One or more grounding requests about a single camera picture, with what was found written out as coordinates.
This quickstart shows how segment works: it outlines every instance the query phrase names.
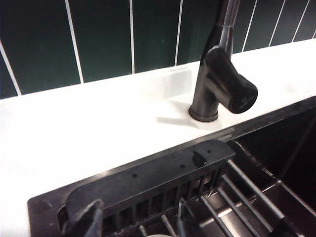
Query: backsplash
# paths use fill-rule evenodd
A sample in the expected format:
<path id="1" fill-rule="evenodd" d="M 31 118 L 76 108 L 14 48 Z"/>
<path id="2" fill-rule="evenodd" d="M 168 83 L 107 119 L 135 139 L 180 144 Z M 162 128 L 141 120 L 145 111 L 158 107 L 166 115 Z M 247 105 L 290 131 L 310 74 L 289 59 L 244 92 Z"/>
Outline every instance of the backsplash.
<path id="1" fill-rule="evenodd" d="M 0 98 L 198 61 L 218 3 L 2 0 Z M 234 53 L 315 34 L 316 0 L 241 0 Z"/>

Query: white grout line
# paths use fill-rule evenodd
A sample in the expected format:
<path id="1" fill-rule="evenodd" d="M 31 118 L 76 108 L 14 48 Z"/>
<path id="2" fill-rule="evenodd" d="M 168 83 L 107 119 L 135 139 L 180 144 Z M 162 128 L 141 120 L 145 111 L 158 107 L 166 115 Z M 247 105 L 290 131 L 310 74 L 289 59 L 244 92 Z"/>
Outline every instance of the white grout line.
<path id="1" fill-rule="evenodd" d="M 314 39 L 314 38 L 315 38 L 315 36 L 316 36 L 316 29 L 315 29 L 315 32 L 314 32 L 314 34 L 313 34 L 312 39 Z"/>
<path id="2" fill-rule="evenodd" d="M 133 0 L 129 0 L 129 19 L 130 19 L 130 46 L 131 46 L 131 57 L 132 57 L 132 74 L 135 74 Z"/>
<path id="3" fill-rule="evenodd" d="M 75 37 L 73 20 L 71 18 L 69 0 L 65 0 L 65 5 L 66 5 L 66 10 L 67 10 L 67 16 L 68 16 L 68 22 L 69 22 L 69 27 L 70 27 L 71 39 L 73 40 L 73 46 L 74 46 L 74 51 L 75 51 L 75 57 L 76 57 L 76 63 L 77 63 L 77 67 L 78 67 L 80 83 L 82 84 L 83 83 L 83 75 L 82 75 L 82 70 L 81 70 L 79 54 L 78 54 L 78 48 L 77 48 L 77 42 L 76 42 L 76 37 Z"/>
<path id="4" fill-rule="evenodd" d="M 174 58 L 174 66 L 177 66 L 177 63 L 178 63 L 178 51 L 179 51 L 179 40 L 180 40 L 182 5 L 183 5 L 183 0 L 180 0 L 179 21 L 178 21 L 178 34 L 177 34 L 176 55 L 175 55 L 175 58 Z"/>
<path id="5" fill-rule="evenodd" d="M 280 20 L 280 17 L 281 17 L 281 14 L 282 14 L 282 11 L 283 11 L 285 2 L 286 2 L 286 0 L 283 1 L 283 4 L 282 4 L 281 10 L 280 10 L 280 13 L 279 13 L 278 18 L 277 18 L 277 20 L 276 20 L 276 26 L 275 26 L 275 28 L 273 29 L 273 33 L 272 33 L 272 36 L 271 36 L 271 39 L 270 39 L 270 42 L 269 42 L 269 46 L 268 46 L 268 47 L 270 47 L 271 42 L 272 42 L 272 39 L 273 39 L 273 36 L 275 36 L 275 32 L 276 32 L 276 29 L 277 29 L 278 21 Z"/>
<path id="6" fill-rule="evenodd" d="M 19 88 L 19 85 L 18 85 L 18 82 L 16 81 L 16 78 L 15 78 L 14 73 L 13 73 L 13 71 L 12 71 L 11 65 L 10 65 L 10 63 L 9 63 L 8 57 L 6 56 L 6 53 L 5 53 L 5 50 L 4 50 L 4 48 L 3 48 L 3 45 L 2 45 L 1 40 L 0 40 L 0 51 L 1 51 L 1 55 L 2 55 L 2 57 L 3 57 L 3 59 L 4 59 L 4 63 L 5 63 L 5 65 L 6 65 L 6 68 L 8 69 L 8 72 L 9 72 L 9 74 L 10 74 L 10 77 L 11 77 L 11 80 L 12 80 L 12 82 L 13 82 L 13 85 L 14 85 L 14 88 L 15 88 L 15 90 L 16 90 L 16 93 L 17 93 L 18 95 L 22 95 L 22 94 L 21 94 L 21 91 L 20 91 L 20 88 Z"/>
<path id="7" fill-rule="evenodd" d="M 243 46 L 242 46 L 242 50 L 241 50 L 242 52 L 244 51 L 245 46 L 246 46 L 246 42 L 247 42 L 247 39 L 248 39 L 248 34 L 249 34 L 250 27 L 251 27 L 251 23 L 252 23 L 252 18 L 253 18 L 253 15 L 255 14 L 257 2 L 258 2 L 258 0 L 255 1 L 255 5 L 253 6 L 251 18 L 250 18 L 249 25 L 248 25 L 248 30 L 247 30 L 246 37 L 245 37 L 245 40 L 244 40 L 244 42 L 243 42 Z"/>
<path id="8" fill-rule="evenodd" d="M 304 9 L 303 14 L 302 14 L 302 16 L 301 16 L 300 22 L 298 23 L 297 28 L 296 28 L 296 31 L 295 31 L 295 33 L 294 33 L 292 42 L 294 42 L 294 39 L 295 39 L 295 37 L 296 37 L 296 34 L 297 34 L 297 32 L 298 32 L 298 29 L 300 28 L 301 22 L 302 22 L 302 20 L 303 20 L 303 17 L 304 17 L 304 15 L 305 15 L 305 12 L 306 12 L 306 9 L 307 9 L 309 3 L 310 3 L 310 0 L 308 0 L 307 3 L 306 3 L 306 6 L 305 6 L 305 9 Z"/>

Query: faucet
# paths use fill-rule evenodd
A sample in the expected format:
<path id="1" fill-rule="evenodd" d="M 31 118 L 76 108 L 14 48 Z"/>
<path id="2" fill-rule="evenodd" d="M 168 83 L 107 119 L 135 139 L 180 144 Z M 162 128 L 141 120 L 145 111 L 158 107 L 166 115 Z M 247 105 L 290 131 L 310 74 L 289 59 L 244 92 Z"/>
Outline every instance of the faucet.
<path id="1" fill-rule="evenodd" d="M 215 121 L 219 103 L 232 113 L 240 114 L 250 109 L 257 99 L 256 86 L 238 74 L 231 63 L 239 2 L 221 0 L 215 25 L 204 47 L 189 108 L 191 117 L 198 121 Z"/>

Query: faucet base ring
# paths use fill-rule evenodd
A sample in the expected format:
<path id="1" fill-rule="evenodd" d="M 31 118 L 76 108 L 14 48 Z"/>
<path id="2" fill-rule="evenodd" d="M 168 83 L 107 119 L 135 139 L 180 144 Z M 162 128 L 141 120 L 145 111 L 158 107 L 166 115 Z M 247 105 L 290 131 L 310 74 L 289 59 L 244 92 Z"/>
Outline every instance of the faucet base ring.
<path id="1" fill-rule="evenodd" d="M 190 106 L 189 108 L 189 114 L 191 115 L 192 118 L 200 122 L 213 122 L 218 118 L 218 112 L 216 112 L 216 114 L 211 117 L 199 116 L 196 113 L 194 113 L 192 106 Z"/>

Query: wall tiles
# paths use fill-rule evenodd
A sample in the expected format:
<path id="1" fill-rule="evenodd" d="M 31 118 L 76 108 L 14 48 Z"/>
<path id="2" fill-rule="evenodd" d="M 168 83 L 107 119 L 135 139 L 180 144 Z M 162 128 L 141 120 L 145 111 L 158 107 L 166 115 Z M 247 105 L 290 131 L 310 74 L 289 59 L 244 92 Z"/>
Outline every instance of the wall tiles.
<path id="1" fill-rule="evenodd" d="M 133 0 L 135 72 L 174 65 L 180 0 Z"/>
<path id="2" fill-rule="evenodd" d="M 183 0 L 178 65 L 200 60 L 218 4 L 219 0 Z"/>
<path id="3" fill-rule="evenodd" d="M 283 0 L 258 0 L 244 51 L 267 47 Z"/>
<path id="4" fill-rule="evenodd" d="M 0 54 L 0 99 L 17 96 L 13 82 Z"/>
<path id="5" fill-rule="evenodd" d="M 285 0 L 271 46 L 292 42 L 308 0 Z"/>
<path id="6" fill-rule="evenodd" d="M 70 0 L 84 82 L 131 74 L 128 0 Z"/>
<path id="7" fill-rule="evenodd" d="M 63 0 L 2 0 L 1 41 L 22 94 L 79 83 Z"/>
<path id="8" fill-rule="evenodd" d="M 254 5 L 255 0 L 240 0 L 235 21 L 233 53 L 242 50 Z"/>
<path id="9" fill-rule="evenodd" d="M 177 65 L 198 61 L 220 1 L 1 0 L 0 39 L 19 88 L 26 94 L 80 83 L 76 60 L 84 82 L 131 74 L 133 68 L 138 73 L 171 67 L 176 60 Z M 233 53 L 267 47 L 270 42 L 292 42 L 294 35 L 294 41 L 307 40 L 315 33 L 316 0 L 240 0 Z M 4 63 L 0 76 L 0 98 L 15 96 Z"/>
<path id="10" fill-rule="evenodd" d="M 310 0 L 294 41 L 309 40 L 316 30 L 316 0 Z"/>

